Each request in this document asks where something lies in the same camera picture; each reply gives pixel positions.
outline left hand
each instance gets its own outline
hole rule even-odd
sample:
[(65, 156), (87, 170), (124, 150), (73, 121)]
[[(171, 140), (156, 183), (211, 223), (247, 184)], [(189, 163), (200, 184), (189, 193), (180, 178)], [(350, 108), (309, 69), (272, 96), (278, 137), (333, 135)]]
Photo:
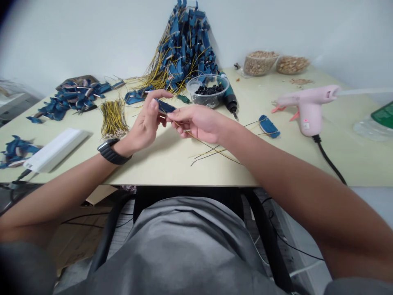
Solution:
[(127, 158), (131, 157), (137, 151), (153, 143), (160, 123), (166, 127), (165, 116), (158, 112), (158, 102), (155, 100), (162, 97), (172, 98), (173, 95), (164, 89), (154, 90), (147, 95), (130, 132), (113, 146), (118, 154)]

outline cordless screwdriver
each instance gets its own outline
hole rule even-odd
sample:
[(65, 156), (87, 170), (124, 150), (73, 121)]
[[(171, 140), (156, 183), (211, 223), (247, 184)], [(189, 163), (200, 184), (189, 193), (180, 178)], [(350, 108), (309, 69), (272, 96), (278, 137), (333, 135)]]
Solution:
[[(226, 76), (226, 74), (224, 72), (220, 72), (219, 75), (228, 79), (228, 77)], [(233, 93), (232, 86), (230, 84), (229, 84), (227, 91), (225, 91), (225, 93), (224, 93), (224, 96), (222, 98), (222, 102), (224, 103), (224, 105), (226, 106), (228, 111), (230, 111), (235, 116), (235, 119), (239, 121), (239, 119), (236, 115), (237, 100), (236, 100), (235, 94)]]

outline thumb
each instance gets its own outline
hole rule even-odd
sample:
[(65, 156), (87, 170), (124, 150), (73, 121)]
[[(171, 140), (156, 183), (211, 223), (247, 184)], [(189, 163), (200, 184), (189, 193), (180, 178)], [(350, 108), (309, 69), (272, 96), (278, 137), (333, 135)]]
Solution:
[(154, 126), (156, 127), (158, 115), (158, 102), (155, 99), (152, 99), (149, 103), (149, 107), (147, 108), (146, 116), (144, 123), (146, 126)]

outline person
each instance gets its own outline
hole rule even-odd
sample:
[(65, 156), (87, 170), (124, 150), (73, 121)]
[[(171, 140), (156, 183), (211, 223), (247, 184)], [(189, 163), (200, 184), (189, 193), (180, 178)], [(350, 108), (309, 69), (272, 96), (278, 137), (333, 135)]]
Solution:
[[(132, 129), (112, 151), (128, 159), (151, 145), (158, 126), (167, 122), (181, 138), (192, 134), (222, 145), (313, 236), (333, 278), (325, 294), (393, 293), (393, 231), (350, 188), (207, 107), (180, 108), (164, 118), (155, 100), (161, 97), (172, 94), (148, 94)], [(0, 218), (0, 255), (18, 293), (53, 292), (55, 272), (43, 251), (49, 233), (118, 166), (99, 153), (41, 186)], [(266, 277), (241, 218), (203, 195), (167, 198), (145, 208), (123, 247), (91, 278), (62, 292), (207, 293), (284, 292)]]

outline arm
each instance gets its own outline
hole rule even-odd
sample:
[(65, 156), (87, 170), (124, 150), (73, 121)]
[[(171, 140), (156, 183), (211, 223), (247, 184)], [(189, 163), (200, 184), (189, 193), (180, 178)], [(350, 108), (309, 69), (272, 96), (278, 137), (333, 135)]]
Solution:
[[(159, 90), (147, 96), (129, 134), (112, 147), (118, 154), (130, 157), (153, 143), (158, 125), (166, 126), (154, 99), (163, 96), (172, 94)], [(44, 233), (54, 230), (59, 219), (83, 203), (117, 167), (97, 154), (35, 190), (0, 218), (0, 242), (45, 244), (48, 235)]]
[[(229, 150), (315, 239), (334, 278), (393, 281), (393, 231), (359, 196), (320, 169), (205, 107), (168, 114), (203, 141)], [(175, 122), (182, 138), (190, 135)]]

